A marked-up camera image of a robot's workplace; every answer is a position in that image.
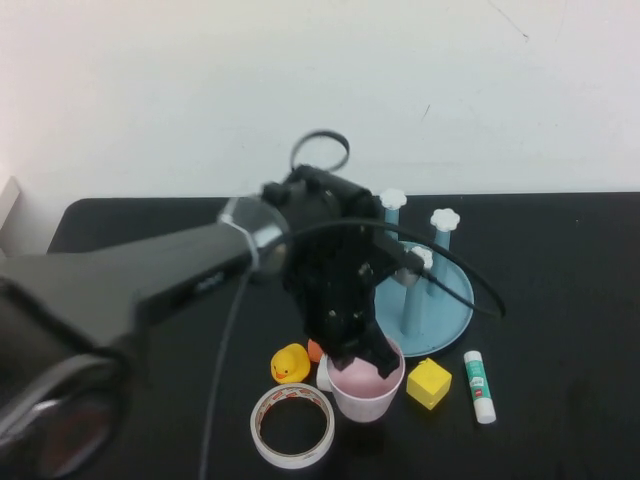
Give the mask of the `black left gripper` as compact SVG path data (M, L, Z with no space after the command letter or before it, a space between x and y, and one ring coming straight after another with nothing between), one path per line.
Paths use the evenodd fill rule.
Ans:
M340 225L300 233L290 246L283 284L306 334L338 371L359 358L387 379L403 355L376 320L375 296L398 269L397 240L381 227Z

